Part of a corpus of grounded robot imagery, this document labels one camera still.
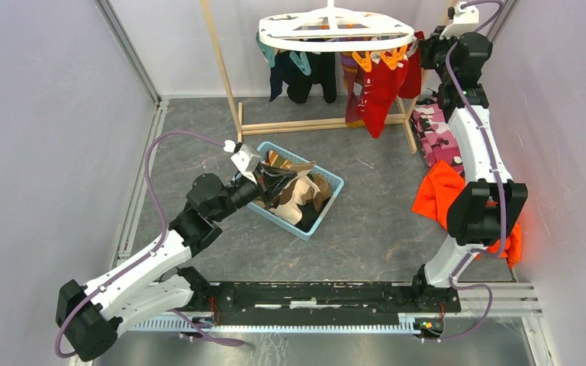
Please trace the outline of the red santa pattern sock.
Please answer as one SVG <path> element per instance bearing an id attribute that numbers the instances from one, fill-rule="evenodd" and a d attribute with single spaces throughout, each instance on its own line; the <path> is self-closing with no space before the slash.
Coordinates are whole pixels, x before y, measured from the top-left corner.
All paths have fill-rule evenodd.
<path id="1" fill-rule="evenodd" d="M 365 74 L 358 111 L 365 128 L 374 139 L 378 139 L 385 128 L 388 112 L 407 76 L 409 60 L 404 56 L 394 66 L 394 69 L 390 69 L 380 60 L 373 63 L 371 71 Z"/>

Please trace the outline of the cream white sock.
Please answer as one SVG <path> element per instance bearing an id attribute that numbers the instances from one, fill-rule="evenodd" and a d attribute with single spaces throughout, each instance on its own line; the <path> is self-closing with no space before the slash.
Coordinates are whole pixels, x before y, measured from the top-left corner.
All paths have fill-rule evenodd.
<path id="1" fill-rule="evenodd" d="M 313 209 L 320 212 L 320 187 L 308 176 L 314 167 L 315 162 L 290 165 L 289 171 L 294 172 L 296 176 L 275 198 L 273 206 L 268 209 L 271 214 L 295 225 L 304 218 L 301 209 L 304 205 L 311 203 Z"/>

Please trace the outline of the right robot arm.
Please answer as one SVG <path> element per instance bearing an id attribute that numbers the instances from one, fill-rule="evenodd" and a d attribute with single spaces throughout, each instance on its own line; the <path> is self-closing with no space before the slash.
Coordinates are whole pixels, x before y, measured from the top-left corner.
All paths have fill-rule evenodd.
<path id="1" fill-rule="evenodd" d="M 411 285 L 411 304 L 420 312 L 456 312 L 458 276 L 493 245 L 500 255 L 528 198 L 527 186 L 506 170 L 491 130 L 489 101 L 480 83 L 493 44 L 465 31 L 448 35 L 439 26 L 420 42 L 420 65 L 440 79 L 438 105 L 459 144 L 465 185 L 446 212 L 448 235 L 422 265 Z"/>

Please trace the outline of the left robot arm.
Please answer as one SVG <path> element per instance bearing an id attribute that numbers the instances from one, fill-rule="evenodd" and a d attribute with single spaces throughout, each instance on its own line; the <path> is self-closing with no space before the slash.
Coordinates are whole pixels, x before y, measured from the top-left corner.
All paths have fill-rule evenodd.
<path id="1" fill-rule="evenodd" d="M 257 162 L 228 183 L 212 173 L 199 175 L 183 210 L 171 222 L 163 222 L 153 242 L 85 284 L 70 280 L 60 288 L 56 354 L 92 361 L 146 319 L 184 306 L 203 309 L 209 301 L 204 285 L 181 275 L 164 285 L 153 281 L 209 247 L 222 233 L 219 222 L 255 200 L 266 206 L 279 203 L 282 192 L 304 174 Z"/>

